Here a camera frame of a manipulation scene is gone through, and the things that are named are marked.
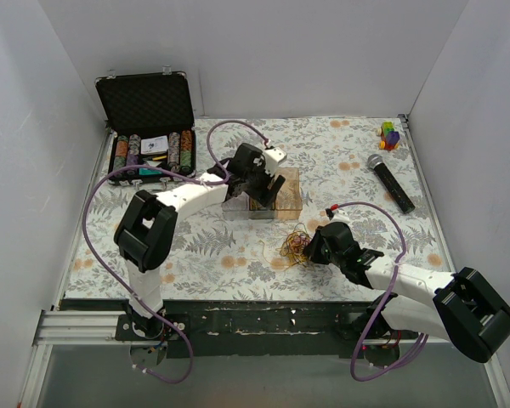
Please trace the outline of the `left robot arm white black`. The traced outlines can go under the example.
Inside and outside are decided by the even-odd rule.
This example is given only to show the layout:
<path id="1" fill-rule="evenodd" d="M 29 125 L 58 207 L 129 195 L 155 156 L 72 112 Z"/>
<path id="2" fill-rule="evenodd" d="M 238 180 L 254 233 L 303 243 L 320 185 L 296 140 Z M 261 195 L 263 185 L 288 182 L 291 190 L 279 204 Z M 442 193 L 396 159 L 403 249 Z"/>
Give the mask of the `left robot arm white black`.
<path id="1" fill-rule="evenodd" d="M 160 267 L 171 252 L 177 225 L 188 217 L 245 193 L 267 207 L 275 201 L 284 176 L 277 173 L 286 160 L 278 147 L 264 150 L 241 144 L 235 155 L 210 167 L 199 178 L 172 190 L 134 195 L 114 235 L 125 259 L 128 285 L 133 294 L 127 312 L 133 329 L 142 338 L 158 338 L 164 320 Z"/>

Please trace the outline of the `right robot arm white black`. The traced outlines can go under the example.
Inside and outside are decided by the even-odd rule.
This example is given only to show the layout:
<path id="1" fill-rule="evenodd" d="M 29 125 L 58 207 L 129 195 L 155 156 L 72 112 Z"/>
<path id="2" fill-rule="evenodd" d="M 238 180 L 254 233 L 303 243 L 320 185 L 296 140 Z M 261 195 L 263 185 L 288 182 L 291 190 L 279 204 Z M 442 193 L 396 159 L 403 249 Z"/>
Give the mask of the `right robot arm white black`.
<path id="1" fill-rule="evenodd" d="M 356 285 L 391 291 L 383 307 L 367 317 L 376 337 L 419 332 L 485 363 L 510 336 L 510 306 L 476 269 L 441 272 L 400 264 L 360 247 L 343 222 L 319 227 L 303 253 L 315 264 L 336 266 Z"/>

